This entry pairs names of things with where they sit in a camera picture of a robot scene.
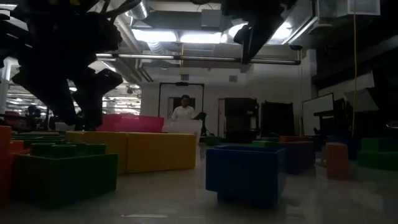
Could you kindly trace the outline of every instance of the wall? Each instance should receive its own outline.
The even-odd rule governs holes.
[[[248,73],[248,87],[260,104],[265,101],[293,103],[295,132],[300,134],[302,101],[317,97],[311,79],[316,70],[315,51],[308,50],[301,66],[253,65]]]
[[[145,83],[141,86],[141,115],[157,116],[159,100],[159,83]],[[167,114],[167,98],[181,97],[188,94],[196,98],[196,112],[201,111],[201,87],[199,86],[162,86],[160,114],[165,117]],[[205,85],[205,97],[203,110],[207,113],[206,127],[217,135],[218,128],[218,99],[220,98],[247,98],[251,97],[249,90],[245,86],[226,86],[226,85]]]
[[[236,75],[238,82],[235,84],[244,85],[246,83],[246,74],[241,73],[236,68],[161,68],[148,67],[146,71],[155,80],[155,82],[180,82],[180,74],[189,74],[190,83],[211,83],[214,85],[229,85],[229,76]]]
[[[339,83],[337,85],[329,86],[324,89],[319,90],[319,95],[323,96],[329,93],[333,93],[335,96],[335,100],[339,100],[341,98],[345,98],[344,93],[354,91],[355,87],[354,80],[347,80],[345,82]],[[361,75],[357,78],[356,88],[357,90],[362,90],[364,88],[372,88],[374,87],[373,73],[370,72],[365,75]]]
[[[257,98],[261,104],[264,101],[278,103],[293,103],[296,133],[300,134],[300,117],[302,101],[317,97],[317,91],[312,85],[311,76],[316,73],[316,55],[314,50],[306,52],[301,66],[291,65],[253,65],[246,73],[236,69],[188,69],[192,78],[198,83],[206,83],[204,111],[208,114],[206,127],[217,134],[218,99],[220,98]],[[179,82],[179,70],[168,69],[164,72],[151,70],[150,75],[157,82]],[[228,75],[238,75],[237,84],[228,83]],[[180,97],[188,94],[201,101],[200,88],[168,86],[162,87],[160,113],[167,115],[168,97]],[[141,115],[157,116],[159,83],[142,85]]]

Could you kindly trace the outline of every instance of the ceiling duct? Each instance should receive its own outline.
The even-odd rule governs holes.
[[[149,7],[146,0],[141,0],[141,2],[134,8],[131,9],[131,14],[135,19],[145,19],[149,15]]]
[[[148,47],[153,54],[165,54],[165,49],[160,42],[148,42]]]
[[[380,16],[380,0],[318,0],[320,19],[352,15]]]

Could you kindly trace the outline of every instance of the metal beam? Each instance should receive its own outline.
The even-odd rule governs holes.
[[[196,60],[196,61],[211,61],[211,62],[238,62],[241,58],[232,57],[206,57],[206,56],[187,56],[187,55],[145,55],[145,54],[96,54],[98,59],[101,58],[139,58],[152,60]],[[274,65],[300,65],[299,60],[284,60],[274,58],[254,58],[250,63],[263,63]]]

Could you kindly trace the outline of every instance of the shiny floor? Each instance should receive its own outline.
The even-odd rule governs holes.
[[[314,168],[288,175],[277,209],[218,203],[205,190],[205,149],[195,170],[124,175],[118,189],[60,210],[21,202],[0,211],[0,223],[398,223],[398,173],[356,169],[354,180],[328,180]]]

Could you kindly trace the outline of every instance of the ceiling light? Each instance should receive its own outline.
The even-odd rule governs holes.
[[[217,32],[214,34],[204,34],[204,33],[192,33],[184,34],[181,39],[183,43],[191,44],[219,44],[221,41],[221,33]]]
[[[275,31],[274,35],[271,37],[272,39],[285,39],[290,36],[292,33],[292,25],[288,22],[284,22],[280,27]]]
[[[176,42],[175,33],[170,30],[137,30],[133,29],[132,33],[137,40],[145,42]]]
[[[223,34],[221,36],[221,43],[227,43],[227,41],[228,41],[228,36],[226,34]]]
[[[228,31],[228,34],[229,34],[231,37],[234,37],[234,36],[236,35],[236,33],[237,33],[239,30],[241,30],[242,27],[243,27],[244,25],[247,25],[247,22],[231,27],[231,28],[229,29],[229,31]]]

